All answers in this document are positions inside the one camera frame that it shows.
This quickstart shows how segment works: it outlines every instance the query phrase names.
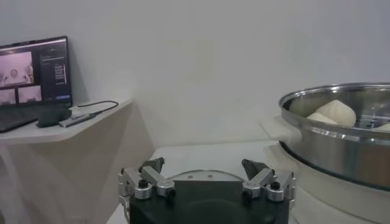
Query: bolt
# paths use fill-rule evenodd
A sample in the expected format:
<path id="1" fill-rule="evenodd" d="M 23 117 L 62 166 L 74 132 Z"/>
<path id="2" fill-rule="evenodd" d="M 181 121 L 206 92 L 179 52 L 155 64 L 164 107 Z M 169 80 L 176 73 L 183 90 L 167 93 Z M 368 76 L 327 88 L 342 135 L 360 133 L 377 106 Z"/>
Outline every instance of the bolt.
<path id="1" fill-rule="evenodd" d="M 271 189 L 272 190 L 279 190 L 280 189 L 280 183 L 279 182 L 272 182 L 271 183 Z"/>
<path id="2" fill-rule="evenodd" d="M 149 185 L 149 183 L 146 180 L 140 180 L 138 182 L 138 187 L 141 189 L 147 188 L 148 185 Z"/>

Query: white shelf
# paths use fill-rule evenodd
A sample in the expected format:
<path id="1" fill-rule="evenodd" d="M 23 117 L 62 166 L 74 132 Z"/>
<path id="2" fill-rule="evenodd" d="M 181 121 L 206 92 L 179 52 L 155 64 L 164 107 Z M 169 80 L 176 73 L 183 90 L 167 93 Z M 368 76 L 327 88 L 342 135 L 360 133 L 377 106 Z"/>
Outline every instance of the white shelf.
<path id="1" fill-rule="evenodd" d="M 7 133 L 0 134 L 0 144 L 1 145 L 15 145 L 15 144 L 34 144 L 34 143 L 44 143 L 44 142 L 57 142 L 72 138 L 73 136 L 79 134 L 80 132 L 90 128 L 94 124 L 97 124 L 99 121 L 109 117 L 110 115 L 116 113 L 117 111 L 123 109 L 132 102 L 132 99 L 118 101 L 119 105 L 111 110 L 108 110 L 104 113 L 99 114 L 95 118 L 85 121 L 81 124 L 69 127 L 62 128 L 59 126 L 49 127 L 49 128 L 38 128 L 36 126 L 37 122 L 25 125 L 23 127 L 17 128 Z M 75 113 L 90 113 L 93 111 L 99 111 L 104 108 L 108 108 L 111 105 L 109 103 L 104 103 L 101 105 L 96 105 L 88 108 L 79 108 Z"/>

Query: steamed bun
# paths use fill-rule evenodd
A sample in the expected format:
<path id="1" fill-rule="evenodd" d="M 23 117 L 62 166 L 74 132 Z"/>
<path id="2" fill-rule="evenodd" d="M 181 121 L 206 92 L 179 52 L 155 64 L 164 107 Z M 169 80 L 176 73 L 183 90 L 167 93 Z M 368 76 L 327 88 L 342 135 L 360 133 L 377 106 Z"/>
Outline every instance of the steamed bun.
<path id="1" fill-rule="evenodd" d="M 390 124 L 382 125 L 381 127 L 373 128 L 376 131 L 390 131 Z"/>
<path id="2" fill-rule="evenodd" d="M 330 118 L 325 117 L 324 115 L 320 113 L 314 113 L 310 116 L 307 117 L 308 119 L 315 120 L 315 121 L 321 121 L 323 123 L 328 123 L 328 124 L 337 124 L 335 121 L 333 121 Z"/>
<path id="3" fill-rule="evenodd" d="M 333 100 L 325 104 L 318 108 L 316 112 L 346 127 L 353 127 L 356 122 L 356 114 L 353 109 L 339 100 Z"/>

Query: stainless steel pot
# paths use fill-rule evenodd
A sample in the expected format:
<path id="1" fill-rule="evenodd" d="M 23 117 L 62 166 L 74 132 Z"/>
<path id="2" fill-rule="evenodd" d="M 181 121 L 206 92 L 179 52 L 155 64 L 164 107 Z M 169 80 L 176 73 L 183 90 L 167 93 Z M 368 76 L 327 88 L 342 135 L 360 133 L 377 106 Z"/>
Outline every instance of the stainless steel pot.
<path id="1" fill-rule="evenodd" d="M 357 121 L 343 127 L 306 117 L 338 99 Z M 390 83 L 349 83 L 303 89 L 279 101 L 282 117 L 302 139 L 285 149 L 305 164 L 353 183 L 390 191 L 390 132 L 371 128 L 390 123 Z"/>

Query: white wall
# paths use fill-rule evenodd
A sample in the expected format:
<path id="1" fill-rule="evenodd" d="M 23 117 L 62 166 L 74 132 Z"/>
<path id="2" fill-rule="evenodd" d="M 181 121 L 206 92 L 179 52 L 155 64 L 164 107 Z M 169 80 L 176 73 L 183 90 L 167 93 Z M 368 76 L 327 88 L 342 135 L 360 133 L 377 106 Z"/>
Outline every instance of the white wall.
<path id="1" fill-rule="evenodd" d="M 154 144 L 263 138 L 283 93 L 386 81 L 390 1 L 1 0 L 0 44 L 68 35 L 77 100 L 135 93 Z"/>

